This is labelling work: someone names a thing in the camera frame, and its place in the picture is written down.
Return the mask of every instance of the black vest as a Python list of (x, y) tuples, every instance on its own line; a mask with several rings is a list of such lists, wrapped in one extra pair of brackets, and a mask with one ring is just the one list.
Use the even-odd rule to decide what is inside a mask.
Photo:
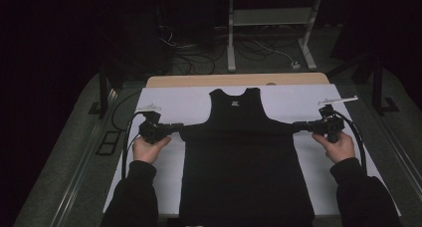
[(179, 217), (186, 225), (312, 226), (293, 127), (266, 116), (260, 90), (210, 93), (210, 117), (186, 143)]

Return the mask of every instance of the floor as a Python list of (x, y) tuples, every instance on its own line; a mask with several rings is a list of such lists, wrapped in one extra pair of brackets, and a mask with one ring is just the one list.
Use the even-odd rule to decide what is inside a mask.
[[(300, 26), (235, 30), (236, 73), (308, 72), (296, 42), (303, 30)], [(313, 31), (309, 46), (317, 72), (329, 72), (343, 63), (329, 56), (339, 32), (339, 27)], [(227, 74), (225, 29), (217, 29), (216, 34), (219, 45), (213, 51), (203, 51), (186, 40), (173, 44), (175, 41), (165, 39), (180, 47), (176, 49), (169, 75)], [(291, 59), (299, 61), (301, 68), (293, 70)], [(385, 71), (383, 97), (392, 98), (400, 112), (379, 115), (371, 105), (371, 79), (365, 85), (355, 85), (351, 80), (354, 69), (338, 74), (330, 82), (336, 84), (344, 98), (359, 96), (358, 102), (346, 104), (347, 109), (359, 126), (365, 145), (402, 214), (403, 226), (422, 226), (419, 174), (422, 170), (422, 150), (419, 148), (422, 135), (418, 133), (422, 128), (422, 113), (407, 97), (400, 82)], [(121, 90), (111, 91), (109, 109), (105, 117), (99, 119), (97, 114), (89, 114), (93, 103), (99, 100), (99, 79), (92, 78), (81, 93), (16, 226), (99, 226), (122, 146), (123, 133), (119, 129), (125, 129), (144, 85), (143, 82), (130, 82)], [(105, 138), (117, 139), (116, 150), (111, 155), (97, 155), (100, 146), (103, 152), (112, 151), (112, 145), (102, 145)], [(324, 217), (317, 218), (314, 224), (316, 227), (340, 226), (340, 221), (338, 217)], [(160, 226), (165, 226), (164, 219), (160, 220)]]

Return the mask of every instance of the handheld controller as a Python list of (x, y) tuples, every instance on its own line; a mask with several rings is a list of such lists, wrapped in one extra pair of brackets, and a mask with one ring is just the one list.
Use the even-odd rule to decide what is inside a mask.
[(344, 129), (344, 121), (334, 113), (331, 105), (319, 109), (322, 119), (314, 121), (295, 121), (293, 127), (296, 131), (307, 130), (317, 134), (327, 134), (331, 143), (338, 141), (337, 133)]
[(183, 123), (163, 124), (158, 123), (161, 117), (160, 113), (156, 112), (140, 112), (145, 116), (145, 121), (139, 126), (139, 134), (143, 139), (150, 143), (155, 144), (166, 136), (181, 131)]

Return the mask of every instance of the hand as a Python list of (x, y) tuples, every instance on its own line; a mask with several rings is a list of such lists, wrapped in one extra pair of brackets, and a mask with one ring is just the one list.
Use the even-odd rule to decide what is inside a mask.
[(167, 136), (156, 144), (150, 144), (143, 137), (138, 137), (133, 142), (133, 160), (141, 160), (152, 164), (157, 159), (159, 151), (170, 141), (171, 137)]
[(354, 144), (351, 137), (342, 131), (337, 136), (338, 141), (331, 143), (323, 135), (313, 133), (314, 140), (325, 148), (325, 155), (334, 163), (354, 157)]

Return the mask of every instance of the table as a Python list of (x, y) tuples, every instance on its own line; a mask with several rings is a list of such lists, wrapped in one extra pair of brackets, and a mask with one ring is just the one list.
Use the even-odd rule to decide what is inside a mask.
[[(228, 95), (237, 96), (249, 87), (260, 88), (262, 104), (269, 118), (287, 123), (320, 119), (317, 111), (320, 107), (317, 102), (326, 98), (340, 98), (336, 87), (331, 85), (323, 74), (317, 73), (155, 77), (151, 78), (147, 88), (142, 90), (137, 108), (151, 104), (160, 107), (162, 123), (201, 123), (209, 115), (209, 92), (220, 88)], [(344, 104), (336, 104), (333, 107), (350, 118)], [(137, 127), (143, 121), (143, 116), (134, 119), (129, 139), (137, 135)], [(344, 131), (351, 134), (348, 127)], [(336, 183), (328, 172), (332, 163), (308, 132), (296, 133), (294, 141), (316, 216), (338, 215)], [(377, 176), (382, 181), (370, 155), (366, 153), (366, 156), (368, 174)], [(130, 151), (127, 164), (131, 159)], [(162, 149), (160, 157), (154, 163), (157, 168), (154, 187), (161, 217), (175, 217), (178, 214), (183, 160), (184, 142), (178, 133), (174, 133), (169, 146)], [(121, 162), (117, 166), (105, 209), (111, 200), (114, 187), (120, 180), (120, 166)]]
[[(317, 17), (317, 10), (320, 0), (315, 0), (312, 7), (284, 8), (284, 9), (257, 9), (257, 10), (234, 10), (233, 0), (229, 5), (229, 41), (227, 45), (228, 71), (236, 72), (235, 50), (233, 46), (233, 27), (250, 25), (280, 25), (280, 24), (306, 24), (307, 29), (299, 39), (299, 46), (302, 55), (307, 62), (308, 69), (317, 69), (313, 55), (308, 48), (308, 40), (311, 37), (311, 30)], [(297, 70), (301, 65), (291, 59), (291, 67)]]

